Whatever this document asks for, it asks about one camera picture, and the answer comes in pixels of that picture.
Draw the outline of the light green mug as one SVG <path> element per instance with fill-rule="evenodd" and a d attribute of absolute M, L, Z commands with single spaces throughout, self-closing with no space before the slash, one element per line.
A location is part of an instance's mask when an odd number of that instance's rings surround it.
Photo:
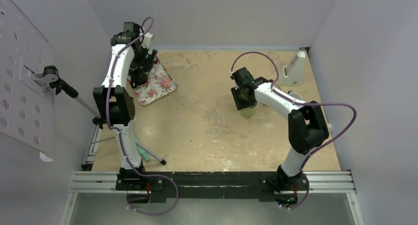
<path fill-rule="evenodd" d="M 256 108 L 257 108 L 257 106 L 244 108 L 244 109 L 239 110 L 239 113 L 243 117 L 251 117 L 251 116 L 254 115 L 254 113 L 256 111 Z"/>

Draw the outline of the grey blue mug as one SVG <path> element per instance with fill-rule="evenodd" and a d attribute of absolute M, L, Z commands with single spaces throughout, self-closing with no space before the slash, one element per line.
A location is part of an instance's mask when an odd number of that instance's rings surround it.
<path fill-rule="evenodd" d="M 289 95 L 289 98 L 292 102 L 300 102 L 302 101 L 302 97 L 300 94 L 293 92 L 291 90 L 288 91 L 287 93 Z"/>

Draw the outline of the glossy black mug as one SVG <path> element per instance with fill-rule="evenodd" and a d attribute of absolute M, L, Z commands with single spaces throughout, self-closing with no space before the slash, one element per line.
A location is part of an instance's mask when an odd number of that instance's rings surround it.
<path fill-rule="evenodd" d="M 143 85 L 148 81 L 148 76 L 142 68 L 131 70 L 130 76 L 131 76 L 131 86 L 133 88 Z"/>

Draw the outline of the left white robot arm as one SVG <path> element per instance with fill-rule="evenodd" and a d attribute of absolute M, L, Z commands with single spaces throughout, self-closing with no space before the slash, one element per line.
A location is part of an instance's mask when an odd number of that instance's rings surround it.
<path fill-rule="evenodd" d="M 93 97 L 100 116 L 93 122 L 106 125 L 115 135 L 121 154 L 116 190 L 149 191 L 151 181 L 145 174 L 143 158 L 138 152 L 133 120 L 136 108 L 127 91 L 144 85 L 148 73 L 156 63 L 157 51 L 150 48 L 153 35 L 135 22 L 125 22 L 122 32 L 111 38 L 111 61 L 100 87 L 93 89 Z"/>

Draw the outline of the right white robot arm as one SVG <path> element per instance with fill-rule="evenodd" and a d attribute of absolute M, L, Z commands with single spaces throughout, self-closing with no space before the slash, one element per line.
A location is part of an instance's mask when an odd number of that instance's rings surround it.
<path fill-rule="evenodd" d="M 271 80 L 254 78 L 247 68 L 230 75 L 235 85 L 231 93 L 237 110 L 252 108 L 261 103 L 287 120 L 290 150 L 278 167 L 276 177 L 269 181 L 274 190 L 288 189 L 302 176 L 303 167 L 315 149 L 329 137 L 329 131 L 321 107 L 315 101 L 304 102 L 277 90 Z"/>

